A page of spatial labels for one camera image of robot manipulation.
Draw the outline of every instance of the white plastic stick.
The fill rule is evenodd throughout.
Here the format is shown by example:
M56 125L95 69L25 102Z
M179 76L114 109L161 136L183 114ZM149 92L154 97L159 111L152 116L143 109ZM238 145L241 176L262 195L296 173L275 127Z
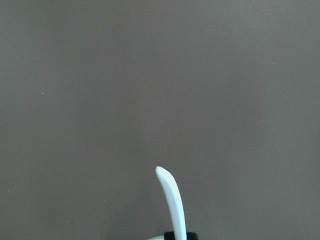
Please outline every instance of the white plastic stick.
M174 176L163 167L155 168L169 206L175 240L187 240L184 207Z

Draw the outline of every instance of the plain gray background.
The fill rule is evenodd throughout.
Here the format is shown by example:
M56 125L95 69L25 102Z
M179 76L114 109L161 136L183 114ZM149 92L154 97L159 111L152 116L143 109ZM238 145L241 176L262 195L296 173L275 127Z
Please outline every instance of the plain gray background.
M320 1L0 2L0 239L320 239Z

